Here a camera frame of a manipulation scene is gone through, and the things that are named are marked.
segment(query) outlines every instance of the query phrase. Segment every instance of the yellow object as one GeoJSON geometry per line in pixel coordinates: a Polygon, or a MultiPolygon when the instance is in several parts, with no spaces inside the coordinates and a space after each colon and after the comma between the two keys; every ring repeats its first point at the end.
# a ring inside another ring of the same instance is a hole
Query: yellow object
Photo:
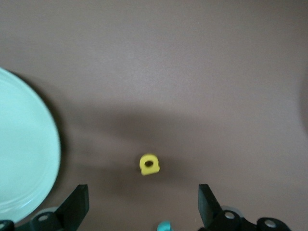
{"type": "Polygon", "coordinates": [[[160,170],[157,156],[151,153],[144,154],[141,157],[139,167],[143,176],[157,173],[160,170]]]}

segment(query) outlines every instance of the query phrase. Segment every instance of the light blue round plate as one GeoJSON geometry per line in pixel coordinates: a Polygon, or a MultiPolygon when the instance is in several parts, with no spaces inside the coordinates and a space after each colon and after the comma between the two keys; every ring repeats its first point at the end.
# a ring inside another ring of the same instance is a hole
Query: light blue round plate
{"type": "Polygon", "coordinates": [[[18,222],[50,192],[60,165],[55,122],[42,99],[0,68],[0,220],[18,222]]]}

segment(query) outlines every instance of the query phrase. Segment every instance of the gray surface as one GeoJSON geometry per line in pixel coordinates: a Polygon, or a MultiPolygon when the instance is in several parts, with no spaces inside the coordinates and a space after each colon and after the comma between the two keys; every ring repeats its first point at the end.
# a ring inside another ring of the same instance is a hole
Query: gray surface
{"type": "Polygon", "coordinates": [[[308,230],[307,1],[1,1],[0,66],[50,101],[80,231],[197,230],[198,183],[308,230]],[[154,152],[161,172],[143,177],[154,152]]]}

